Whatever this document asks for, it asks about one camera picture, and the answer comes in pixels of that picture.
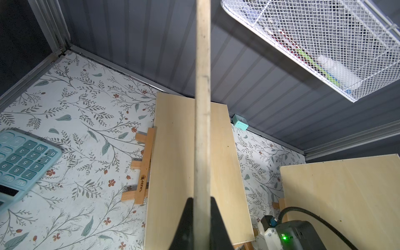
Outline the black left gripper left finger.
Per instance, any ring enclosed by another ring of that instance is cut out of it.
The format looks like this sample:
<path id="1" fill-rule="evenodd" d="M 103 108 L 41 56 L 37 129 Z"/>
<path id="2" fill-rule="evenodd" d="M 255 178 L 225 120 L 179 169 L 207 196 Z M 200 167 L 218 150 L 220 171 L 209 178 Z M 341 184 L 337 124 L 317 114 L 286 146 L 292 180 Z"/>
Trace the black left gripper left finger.
<path id="1" fill-rule="evenodd" d="M 193 238 L 193 198 L 188 198 L 169 250 L 193 250 Z"/>

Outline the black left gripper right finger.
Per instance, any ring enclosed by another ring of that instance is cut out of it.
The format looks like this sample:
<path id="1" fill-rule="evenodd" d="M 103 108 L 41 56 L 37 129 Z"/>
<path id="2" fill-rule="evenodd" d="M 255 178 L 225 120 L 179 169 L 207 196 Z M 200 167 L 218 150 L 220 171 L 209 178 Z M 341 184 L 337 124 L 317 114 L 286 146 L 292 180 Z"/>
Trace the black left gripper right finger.
<path id="1" fill-rule="evenodd" d="M 210 215 L 210 249 L 233 250 L 233 245 L 214 197 L 210 198 Z"/>

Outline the wooden easel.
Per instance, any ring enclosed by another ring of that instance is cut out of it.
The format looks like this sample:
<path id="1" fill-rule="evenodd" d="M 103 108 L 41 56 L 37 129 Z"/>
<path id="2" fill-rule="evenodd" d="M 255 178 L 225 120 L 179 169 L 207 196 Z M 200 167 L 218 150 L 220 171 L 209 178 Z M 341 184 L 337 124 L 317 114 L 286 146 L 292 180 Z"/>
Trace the wooden easel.
<path id="1" fill-rule="evenodd" d="M 123 192 L 121 197 L 122 202 L 134 200 L 135 204 L 141 205 L 144 203 L 144 199 L 148 196 L 149 188 L 147 182 L 151 168 L 156 128 L 148 128 L 147 131 L 147 134 L 137 133 L 135 135 L 135 139 L 144 144 L 144 150 L 142 160 L 133 160 L 131 162 L 131 169 L 140 170 L 140 174 L 136 190 Z"/>

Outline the small wooden easel frame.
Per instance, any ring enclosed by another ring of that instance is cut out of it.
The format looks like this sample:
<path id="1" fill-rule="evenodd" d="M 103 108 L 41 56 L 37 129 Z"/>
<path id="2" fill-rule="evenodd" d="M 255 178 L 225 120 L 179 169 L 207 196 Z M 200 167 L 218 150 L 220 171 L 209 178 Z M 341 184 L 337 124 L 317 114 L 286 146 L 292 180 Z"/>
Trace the small wooden easel frame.
<path id="1" fill-rule="evenodd" d="M 277 202 L 272 203 L 274 214 L 278 216 L 278 214 L 286 208 L 285 198 L 280 198 Z"/>

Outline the large plywood board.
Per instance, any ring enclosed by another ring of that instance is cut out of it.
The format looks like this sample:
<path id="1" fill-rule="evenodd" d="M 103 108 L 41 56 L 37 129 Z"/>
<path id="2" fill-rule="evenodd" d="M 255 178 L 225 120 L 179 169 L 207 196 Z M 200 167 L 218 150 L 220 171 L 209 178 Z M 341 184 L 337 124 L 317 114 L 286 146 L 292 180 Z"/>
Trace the large plywood board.
<path id="1" fill-rule="evenodd" d="M 383 155 L 280 169 L 287 207 L 326 220 L 359 250 L 400 247 L 400 158 Z"/>

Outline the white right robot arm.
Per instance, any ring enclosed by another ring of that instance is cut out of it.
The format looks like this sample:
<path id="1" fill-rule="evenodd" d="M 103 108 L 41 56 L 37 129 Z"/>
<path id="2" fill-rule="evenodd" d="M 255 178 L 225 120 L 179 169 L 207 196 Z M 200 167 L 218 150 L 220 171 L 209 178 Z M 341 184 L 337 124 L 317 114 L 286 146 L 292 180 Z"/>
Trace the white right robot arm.
<path id="1" fill-rule="evenodd" d="M 319 221 L 338 236 L 351 250 L 357 247 L 351 243 L 340 231 L 320 218 L 313 212 L 300 207 L 287 207 L 283 209 L 277 218 L 272 215 L 265 215 L 258 222 L 258 232 L 265 239 L 269 250 L 325 250 L 320 236 L 314 226 L 308 221 L 292 220 L 283 222 L 284 216 L 296 211 Z"/>

